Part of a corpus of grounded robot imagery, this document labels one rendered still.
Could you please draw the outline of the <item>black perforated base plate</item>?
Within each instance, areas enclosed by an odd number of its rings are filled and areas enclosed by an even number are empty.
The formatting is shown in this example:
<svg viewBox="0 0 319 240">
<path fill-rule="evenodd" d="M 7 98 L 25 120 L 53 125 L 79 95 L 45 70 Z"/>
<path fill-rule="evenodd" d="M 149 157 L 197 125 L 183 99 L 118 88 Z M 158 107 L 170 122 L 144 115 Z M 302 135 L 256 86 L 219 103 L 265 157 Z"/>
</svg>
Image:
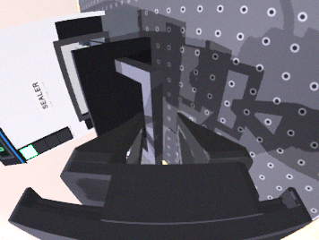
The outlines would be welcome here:
<svg viewBox="0 0 319 240">
<path fill-rule="evenodd" d="M 78 0 L 137 9 L 163 69 L 163 158 L 179 164 L 177 112 L 245 146 L 259 201 L 294 187 L 319 219 L 319 0 Z"/>
</svg>

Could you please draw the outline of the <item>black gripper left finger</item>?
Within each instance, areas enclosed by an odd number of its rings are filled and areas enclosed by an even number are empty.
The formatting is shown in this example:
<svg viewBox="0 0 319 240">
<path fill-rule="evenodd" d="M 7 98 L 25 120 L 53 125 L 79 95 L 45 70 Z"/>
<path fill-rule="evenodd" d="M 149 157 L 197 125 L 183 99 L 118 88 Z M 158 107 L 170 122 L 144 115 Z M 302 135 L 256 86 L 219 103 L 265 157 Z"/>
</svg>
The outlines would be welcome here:
<svg viewBox="0 0 319 240">
<path fill-rule="evenodd" d="M 143 137 L 144 115 L 139 113 L 125 124 L 75 147 L 68 160 L 83 159 L 141 164 Z"/>
</svg>

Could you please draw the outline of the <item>grey heat sealer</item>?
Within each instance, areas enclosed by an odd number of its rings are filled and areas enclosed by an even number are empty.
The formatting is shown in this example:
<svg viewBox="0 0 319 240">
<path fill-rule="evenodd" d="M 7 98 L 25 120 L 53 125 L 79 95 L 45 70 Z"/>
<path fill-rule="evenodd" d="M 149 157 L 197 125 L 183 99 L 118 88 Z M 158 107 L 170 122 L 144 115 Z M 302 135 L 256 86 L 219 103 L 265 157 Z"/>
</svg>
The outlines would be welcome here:
<svg viewBox="0 0 319 240">
<path fill-rule="evenodd" d="M 0 30 L 4 166 L 27 164 L 94 129 L 100 136 L 141 112 L 142 154 L 159 164 L 162 69 L 151 65 L 151 38 L 139 38 L 137 9 L 68 14 Z"/>
</svg>

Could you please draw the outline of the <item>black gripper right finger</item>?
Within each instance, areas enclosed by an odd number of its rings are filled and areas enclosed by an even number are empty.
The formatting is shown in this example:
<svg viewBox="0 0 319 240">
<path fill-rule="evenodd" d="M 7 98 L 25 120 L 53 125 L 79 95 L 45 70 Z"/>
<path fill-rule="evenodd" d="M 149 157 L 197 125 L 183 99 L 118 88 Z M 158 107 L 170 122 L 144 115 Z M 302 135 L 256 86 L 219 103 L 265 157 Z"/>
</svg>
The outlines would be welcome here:
<svg viewBox="0 0 319 240">
<path fill-rule="evenodd" d="M 177 148 L 179 164 L 238 161 L 243 162 L 248 171 L 253 165 L 246 147 L 193 122 L 180 112 L 177 112 Z"/>
</svg>

